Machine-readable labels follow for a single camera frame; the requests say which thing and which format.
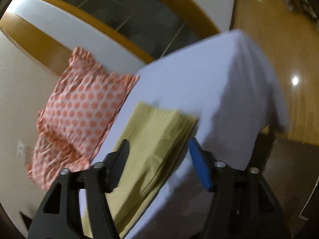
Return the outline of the khaki yellow pants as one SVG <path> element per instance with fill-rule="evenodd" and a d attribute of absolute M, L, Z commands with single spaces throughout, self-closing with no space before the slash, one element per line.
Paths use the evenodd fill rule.
<path fill-rule="evenodd" d="M 106 195 L 120 238 L 125 238 L 156 197 L 181 155 L 198 117 L 143 101 L 127 101 L 104 138 L 93 162 L 122 140 L 130 152 L 118 187 Z"/>

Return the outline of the orange polka dot pillow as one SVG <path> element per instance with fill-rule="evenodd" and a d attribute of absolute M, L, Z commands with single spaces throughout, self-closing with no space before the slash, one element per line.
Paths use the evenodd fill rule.
<path fill-rule="evenodd" d="M 89 51 L 74 48 L 69 66 L 38 113 L 39 137 L 28 177 L 48 190 L 62 169 L 89 168 L 139 78 L 107 72 Z"/>

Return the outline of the white bed sheet mattress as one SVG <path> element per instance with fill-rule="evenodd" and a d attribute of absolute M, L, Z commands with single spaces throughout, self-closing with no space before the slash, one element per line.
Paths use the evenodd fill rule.
<path fill-rule="evenodd" d="M 140 69 L 138 75 L 95 161 L 114 149 L 139 101 L 196 116 L 192 136 L 204 150 L 235 169 L 247 167 L 264 127 L 289 129 L 275 71 L 240 30 L 187 46 Z M 203 228 L 212 198 L 185 152 L 127 238 L 189 238 Z"/>

